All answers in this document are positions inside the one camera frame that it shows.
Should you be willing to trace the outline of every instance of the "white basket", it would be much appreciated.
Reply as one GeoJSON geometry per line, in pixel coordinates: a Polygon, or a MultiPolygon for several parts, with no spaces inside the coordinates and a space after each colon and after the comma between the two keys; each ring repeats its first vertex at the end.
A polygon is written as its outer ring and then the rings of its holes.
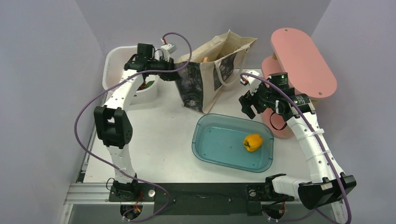
{"type": "MultiPolygon", "coordinates": [[[[130,46],[114,48],[107,54],[102,79],[105,90],[120,82],[125,63],[136,53],[137,46],[130,46]]],[[[159,76],[149,75],[146,78],[146,82],[151,80],[154,80],[154,83],[144,90],[137,91],[131,104],[150,103],[157,98],[159,76]]]]}

